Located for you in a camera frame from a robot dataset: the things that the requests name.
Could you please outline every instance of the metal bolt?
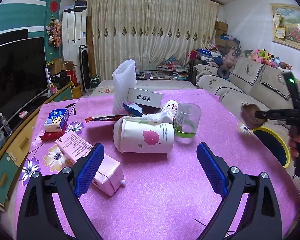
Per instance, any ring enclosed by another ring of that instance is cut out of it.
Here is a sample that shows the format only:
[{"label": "metal bolt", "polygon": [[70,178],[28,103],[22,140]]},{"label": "metal bolt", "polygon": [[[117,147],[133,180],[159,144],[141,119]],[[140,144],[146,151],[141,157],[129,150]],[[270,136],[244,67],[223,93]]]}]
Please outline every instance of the metal bolt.
[{"label": "metal bolt", "polygon": [[238,169],[237,167],[232,167],[230,170],[231,170],[231,172],[234,173],[234,174],[239,173],[239,169]]},{"label": "metal bolt", "polygon": [[36,178],[39,176],[39,172],[38,171],[35,171],[34,173],[32,173],[32,177]]},{"label": "metal bolt", "polygon": [[264,179],[267,179],[268,178],[268,174],[266,174],[265,172],[262,172],[261,173],[261,177],[263,177]]},{"label": "metal bolt", "polygon": [[65,167],[65,168],[63,168],[63,170],[62,170],[62,172],[64,173],[64,174],[67,174],[67,173],[69,173],[71,171],[71,168],[70,167]]}]

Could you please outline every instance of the pink carton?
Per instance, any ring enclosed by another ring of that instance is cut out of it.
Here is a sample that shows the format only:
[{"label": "pink carton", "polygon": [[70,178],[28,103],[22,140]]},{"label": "pink carton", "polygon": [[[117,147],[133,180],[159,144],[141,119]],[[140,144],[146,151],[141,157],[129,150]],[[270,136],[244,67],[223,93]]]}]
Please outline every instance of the pink carton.
[{"label": "pink carton", "polygon": [[[90,143],[72,131],[60,137],[56,140],[56,143],[66,158],[73,164],[79,158],[87,156],[93,148]],[[124,184],[121,163],[105,155],[92,183],[104,193],[112,196],[120,185]]]}]

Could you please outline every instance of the wicker basket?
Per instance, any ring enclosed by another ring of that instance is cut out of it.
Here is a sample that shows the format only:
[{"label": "wicker basket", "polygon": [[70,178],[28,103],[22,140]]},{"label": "wicker basket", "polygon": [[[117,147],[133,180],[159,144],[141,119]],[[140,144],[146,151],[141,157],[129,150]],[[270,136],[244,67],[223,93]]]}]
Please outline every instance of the wicker basket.
[{"label": "wicker basket", "polygon": [[81,84],[79,84],[75,88],[72,88],[71,90],[72,90],[72,98],[73,99],[81,98]]}]

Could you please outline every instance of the clear plastic cup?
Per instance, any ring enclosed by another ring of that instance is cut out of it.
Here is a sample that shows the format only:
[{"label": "clear plastic cup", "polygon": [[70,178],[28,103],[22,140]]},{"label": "clear plastic cup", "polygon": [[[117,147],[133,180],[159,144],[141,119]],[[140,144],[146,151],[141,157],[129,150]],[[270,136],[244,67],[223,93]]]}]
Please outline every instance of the clear plastic cup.
[{"label": "clear plastic cup", "polygon": [[176,119],[173,123],[175,141],[192,142],[197,133],[200,117],[201,109],[198,105],[179,103]]}]

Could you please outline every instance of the beige sofa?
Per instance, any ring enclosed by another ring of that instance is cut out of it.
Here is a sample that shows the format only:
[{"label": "beige sofa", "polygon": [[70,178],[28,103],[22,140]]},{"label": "beige sofa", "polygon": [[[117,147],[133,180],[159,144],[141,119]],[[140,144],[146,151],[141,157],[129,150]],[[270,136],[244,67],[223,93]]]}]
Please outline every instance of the beige sofa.
[{"label": "beige sofa", "polygon": [[[196,65],[196,87],[219,96],[219,102],[239,120],[244,104],[256,104],[262,111],[293,108],[282,71],[239,57],[230,69],[229,80],[217,76],[218,68]],[[272,129],[288,144],[289,126],[282,121],[268,121],[264,126]],[[292,163],[287,172],[293,177]]]}]

